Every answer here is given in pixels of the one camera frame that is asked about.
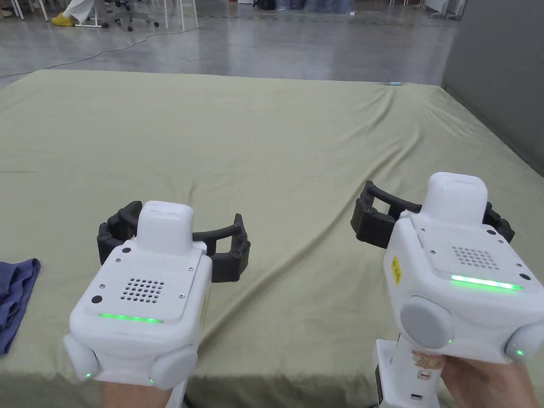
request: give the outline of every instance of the folded blue garment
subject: folded blue garment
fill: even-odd
[[[0,355],[9,352],[40,268],[36,258],[14,264],[0,262]]]

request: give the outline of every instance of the green led light strip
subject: green led light strip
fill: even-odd
[[[107,317],[110,319],[117,319],[117,320],[132,320],[134,322],[164,323],[164,320],[148,319],[146,317],[124,316],[123,314],[99,313],[98,317]]]
[[[454,281],[474,283],[475,285],[492,286],[494,288],[503,288],[510,290],[523,290],[523,286],[512,285],[511,283],[488,281],[485,279],[477,279],[475,277],[466,277],[459,275],[452,275]]]

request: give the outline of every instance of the speaker grille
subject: speaker grille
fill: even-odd
[[[131,277],[122,291],[121,300],[131,302],[157,303],[164,282],[153,279]]]
[[[463,246],[452,246],[455,256],[466,267],[500,270],[488,251]]]

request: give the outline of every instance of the polished floor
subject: polished floor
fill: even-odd
[[[358,0],[355,16],[286,10],[284,0],[272,12],[196,0],[203,24],[195,29],[192,4],[185,3],[185,33],[177,33],[181,26],[170,0],[168,30],[159,7],[160,27],[134,21],[132,32],[59,28],[38,12],[27,13],[25,21],[6,18],[0,21],[0,87],[23,76],[11,74],[76,60],[59,68],[440,84],[458,24],[431,20],[428,11],[402,7],[399,0],[393,6]]]

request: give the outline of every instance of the wrinkled fabric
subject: wrinkled fabric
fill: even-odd
[[[0,91],[0,126],[2,259],[48,269],[0,360],[7,406],[100,406],[61,340],[100,268],[99,224],[133,200],[188,204],[195,231],[244,218],[249,266],[212,284],[187,388],[201,407],[377,402],[372,348],[398,330],[384,251],[350,226],[366,180],[421,203],[437,171],[482,178],[544,279],[542,177],[436,86],[40,71]],[[529,369],[544,404],[542,352]]]

